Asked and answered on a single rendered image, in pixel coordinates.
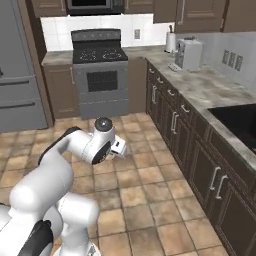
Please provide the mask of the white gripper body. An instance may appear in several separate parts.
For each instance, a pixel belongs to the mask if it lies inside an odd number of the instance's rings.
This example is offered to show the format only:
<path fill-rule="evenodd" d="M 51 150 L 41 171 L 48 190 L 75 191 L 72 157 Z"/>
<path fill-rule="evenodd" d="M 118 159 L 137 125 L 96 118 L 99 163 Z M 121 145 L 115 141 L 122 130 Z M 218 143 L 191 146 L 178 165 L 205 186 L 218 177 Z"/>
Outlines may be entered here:
<path fill-rule="evenodd" d="M 126 151 L 126 142 L 122 138 L 116 137 L 115 141 L 111 145 L 111 153 L 115 156 L 124 158 L 126 156 Z"/>

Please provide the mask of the black sink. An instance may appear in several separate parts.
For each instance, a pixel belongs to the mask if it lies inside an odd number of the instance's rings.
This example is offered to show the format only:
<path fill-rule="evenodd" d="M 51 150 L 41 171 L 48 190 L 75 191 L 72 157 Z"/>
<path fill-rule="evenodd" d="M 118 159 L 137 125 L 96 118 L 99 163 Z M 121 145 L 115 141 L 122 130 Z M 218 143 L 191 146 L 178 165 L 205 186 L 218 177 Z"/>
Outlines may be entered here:
<path fill-rule="evenodd" d="M 209 108 L 208 111 L 256 155 L 256 103 Z"/>

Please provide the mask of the grey fridge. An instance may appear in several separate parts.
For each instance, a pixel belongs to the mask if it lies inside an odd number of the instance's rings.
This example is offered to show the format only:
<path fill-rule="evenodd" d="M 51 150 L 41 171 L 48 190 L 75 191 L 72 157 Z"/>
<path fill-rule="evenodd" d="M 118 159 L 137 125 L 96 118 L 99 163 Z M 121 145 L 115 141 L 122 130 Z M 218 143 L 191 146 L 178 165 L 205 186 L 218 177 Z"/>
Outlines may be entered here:
<path fill-rule="evenodd" d="M 0 132 L 53 125 L 42 68 L 45 55 L 32 0 L 0 0 Z"/>

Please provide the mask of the white coffee machine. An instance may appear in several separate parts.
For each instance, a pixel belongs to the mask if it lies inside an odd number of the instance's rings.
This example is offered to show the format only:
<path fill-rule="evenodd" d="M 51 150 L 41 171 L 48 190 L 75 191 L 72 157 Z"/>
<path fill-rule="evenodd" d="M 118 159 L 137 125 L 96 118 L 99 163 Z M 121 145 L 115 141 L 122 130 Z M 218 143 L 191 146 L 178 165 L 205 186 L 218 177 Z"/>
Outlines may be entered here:
<path fill-rule="evenodd" d="M 175 60 L 168 67 L 174 72 L 198 71 L 201 68 L 203 43 L 193 37 L 179 39 Z"/>

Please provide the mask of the black microwave oven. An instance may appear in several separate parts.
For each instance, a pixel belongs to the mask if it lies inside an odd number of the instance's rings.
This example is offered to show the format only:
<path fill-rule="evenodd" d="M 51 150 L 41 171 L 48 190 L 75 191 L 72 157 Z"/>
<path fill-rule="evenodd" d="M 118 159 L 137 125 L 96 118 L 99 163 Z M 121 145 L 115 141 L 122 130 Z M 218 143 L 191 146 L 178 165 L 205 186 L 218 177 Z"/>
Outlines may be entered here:
<path fill-rule="evenodd" d="M 124 0 L 66 0 L 70 16 L 119 15 L 124 12 Z"/>

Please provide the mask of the dark base cupboard run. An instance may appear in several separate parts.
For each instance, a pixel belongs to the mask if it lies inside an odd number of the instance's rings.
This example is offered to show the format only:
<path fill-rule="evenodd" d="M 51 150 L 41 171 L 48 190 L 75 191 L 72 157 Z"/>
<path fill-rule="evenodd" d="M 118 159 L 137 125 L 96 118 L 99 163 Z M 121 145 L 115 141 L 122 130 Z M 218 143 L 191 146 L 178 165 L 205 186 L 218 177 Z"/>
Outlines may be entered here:
<path fill-rule="evenodd" d="M 256 155 L 208 111 L 255 104 L 256 98 L 238 87 L 223 85 L 222 80 L 208 69 L 175 73 L 149 60 L 147 112 L 229 255 L 256 256 Z M 152 102 L 153 85 L 157 87 L 156 104 Z M 183 104 L 189 113 L 183 111 Z M 179 114 L 176 135 L 171 131 L 173 111 Z M 209 186 L 217 166 L 221 170 L 215 178 L 215 190 L 211 191 Z M 225 174 L 228 179 L 221 190 L 222 200 L 217 200 L 220 179 Z"/>

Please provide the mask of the white paper towel roll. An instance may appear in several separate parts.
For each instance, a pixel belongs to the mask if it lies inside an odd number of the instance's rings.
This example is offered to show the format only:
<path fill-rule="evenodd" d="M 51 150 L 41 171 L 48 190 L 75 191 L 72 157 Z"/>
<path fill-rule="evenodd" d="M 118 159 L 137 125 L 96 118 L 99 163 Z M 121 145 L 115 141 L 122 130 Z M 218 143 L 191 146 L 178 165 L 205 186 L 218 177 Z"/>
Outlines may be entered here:
<path fill-rule="evenodd" d="M 176 34 L 173 31 L 173 26 L 169 26 L 169 31 L 166 33 L 165 51 L 173 53 L 176 50 Z"/>

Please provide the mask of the brown wall cupboards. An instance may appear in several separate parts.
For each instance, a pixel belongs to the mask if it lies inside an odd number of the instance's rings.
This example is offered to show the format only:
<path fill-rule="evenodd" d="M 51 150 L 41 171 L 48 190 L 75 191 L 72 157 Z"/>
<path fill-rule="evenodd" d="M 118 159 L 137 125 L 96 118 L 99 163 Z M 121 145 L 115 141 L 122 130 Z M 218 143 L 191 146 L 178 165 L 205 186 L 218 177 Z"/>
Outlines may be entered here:
<path fill-rule="evenodd" d="M 65 0 L 31 0 L 37 17 L 66 16 Z"/>
<path fill-rule="evenodd" d="M 256 32 L 256 0 L 124 0 L 126 14 L 153 14 L 174 31 Z"/>

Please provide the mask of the brown base cupboard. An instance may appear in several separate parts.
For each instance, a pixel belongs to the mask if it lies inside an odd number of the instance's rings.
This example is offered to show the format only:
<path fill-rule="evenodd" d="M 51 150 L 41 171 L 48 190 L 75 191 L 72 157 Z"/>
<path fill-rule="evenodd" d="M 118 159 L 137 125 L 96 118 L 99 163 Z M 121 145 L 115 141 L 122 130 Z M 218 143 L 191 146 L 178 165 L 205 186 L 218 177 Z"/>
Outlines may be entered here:
<path fill-rule="evenodd" d="M 146 111 L 147 62 L 144 58 L 128 61 L 128 102 L 130 113 Z"/>
<path fill-rule="evenodd" d="M 43 68 L 54 118 L 77 117 L 79 108 L 72 65 L 44 65 Z"/>

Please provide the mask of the grey black stove oven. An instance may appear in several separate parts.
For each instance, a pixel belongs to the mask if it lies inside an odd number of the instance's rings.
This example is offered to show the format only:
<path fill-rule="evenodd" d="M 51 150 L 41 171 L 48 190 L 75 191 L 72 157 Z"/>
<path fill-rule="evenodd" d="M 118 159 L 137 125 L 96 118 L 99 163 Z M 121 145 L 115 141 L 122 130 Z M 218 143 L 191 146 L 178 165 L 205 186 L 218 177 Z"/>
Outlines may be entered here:
<path fill-rule="evenodd" d="M 128 57 L 121 47 L 121 30 L 75 30 L 71 37 L 81 117 L 127 115 Z"/>

